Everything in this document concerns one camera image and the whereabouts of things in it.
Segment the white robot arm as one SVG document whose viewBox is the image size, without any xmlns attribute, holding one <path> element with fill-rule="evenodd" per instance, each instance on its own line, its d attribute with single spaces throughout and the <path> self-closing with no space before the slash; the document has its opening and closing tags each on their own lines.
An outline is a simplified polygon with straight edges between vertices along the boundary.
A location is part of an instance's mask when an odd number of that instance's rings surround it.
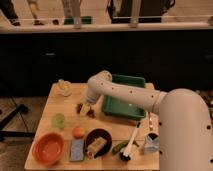
<svg viewBox="0 0 213 171">
<path fill-rule="evenodd" d="M 213 122 L 208 106 L 196 92 L 169 92 L 114 83 L 106 70 L 87 81 L 84 101 L 102 95 L 130 103 L 158 116 L 160 171 L 213 171 Z"/>
</svg>

